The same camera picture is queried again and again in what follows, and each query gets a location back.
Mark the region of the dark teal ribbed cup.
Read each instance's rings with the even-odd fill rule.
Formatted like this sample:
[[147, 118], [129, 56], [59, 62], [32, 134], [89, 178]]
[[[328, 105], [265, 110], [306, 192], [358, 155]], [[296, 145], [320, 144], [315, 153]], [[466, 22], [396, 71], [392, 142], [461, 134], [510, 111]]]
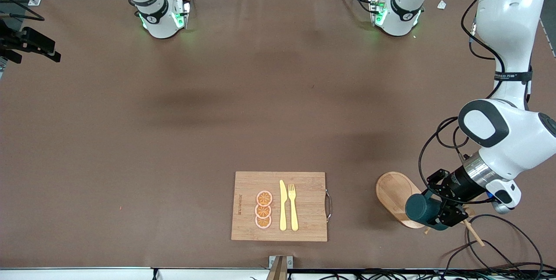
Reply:
[[423, 194], [413, 194], [406, 201], [405, 212], [408, 218], [419, 224], [437, 231], [444, 231], [449, 227], [438, 219], [441, 211], [441, 201]]

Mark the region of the wooden mug tree stand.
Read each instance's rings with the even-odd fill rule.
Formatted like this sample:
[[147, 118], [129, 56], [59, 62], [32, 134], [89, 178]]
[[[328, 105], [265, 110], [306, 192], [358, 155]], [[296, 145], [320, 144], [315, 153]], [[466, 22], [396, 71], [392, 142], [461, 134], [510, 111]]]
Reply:
[[[406, 201], [411, 195], [421, 193], [421, 191], [417, 189], [417, 186], [407, 176], [402, 175], [399, 172], [387, 172], [379, 177], [375, 191], [377, 193], [377, 198], [382, 203], [382, 205], [402, 225], [412, 229], [425, 228], [426, 233], [432, 229], [410, 220], [406, 215]], [[441, 201], [441, 203], [458, 204], [457, 202], [449, 203], [449, 201]], [[462, 205], [469, 214], [469, 217], [472, 217], [474, 215], [474, 211], [471, 209], [471, 207], [467, 206], [466, 204]], [[482, 247], [484, 247], [485, 243], [481, 240], [481, 238], [475, 232], [474, 228], [471, 226], [469, 217], [467, 220], [461, 221], [460, 223], [463, 223], [467, 227], [468, 231], [473, 235], [475, 240]]]

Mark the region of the yellow plastic fork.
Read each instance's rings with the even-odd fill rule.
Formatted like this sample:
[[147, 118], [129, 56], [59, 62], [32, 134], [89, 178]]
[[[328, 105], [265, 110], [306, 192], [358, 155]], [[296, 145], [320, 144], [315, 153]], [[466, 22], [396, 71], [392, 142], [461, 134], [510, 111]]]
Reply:
[[299, 229], [299, 224], [298, 224], [298, 215], [297, 215], [297, 209], [296, 209], [296, 197], [297, 197], [297, 193], [296, 193], [296, 189], [295, 189], [295, 185], [294, 184], [289, 184], [288, 185], [288, 198], [290, 201], [290, 209], [291, 209], [291, 229], [293, 231], [298, 231]]

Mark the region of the yellow plastic knife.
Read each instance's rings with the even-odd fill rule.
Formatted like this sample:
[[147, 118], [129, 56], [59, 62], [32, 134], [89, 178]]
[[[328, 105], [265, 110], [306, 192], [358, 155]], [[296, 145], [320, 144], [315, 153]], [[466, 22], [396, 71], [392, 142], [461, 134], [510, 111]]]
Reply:
[[288, 201], [288, 191], [286, 189], [285, 183], [283, 180], [279, 181], [280, 185], [280, 231], [285, 231], [287, 229], [287, 218], [286, 218], [286, 209], [285, 205]]

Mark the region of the brown table cover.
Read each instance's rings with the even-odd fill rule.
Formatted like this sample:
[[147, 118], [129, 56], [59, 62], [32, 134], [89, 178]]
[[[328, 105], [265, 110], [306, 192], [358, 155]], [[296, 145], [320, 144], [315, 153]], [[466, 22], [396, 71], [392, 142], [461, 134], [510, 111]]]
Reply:
[[[427, 138], [493, 86], [460, 28], [473, 0], [439, 1], [389, 37], [348, 0], [195, 0], [159, 40], [127, 0], [43, 0], [25, 25], [61, 62], [0, 79], [0, 268], [445, 266], [464, 226], [405, 228], [374, 189], [422, 185]], [[327, 242], [232, 240], [237, 171], [324, 172]]]

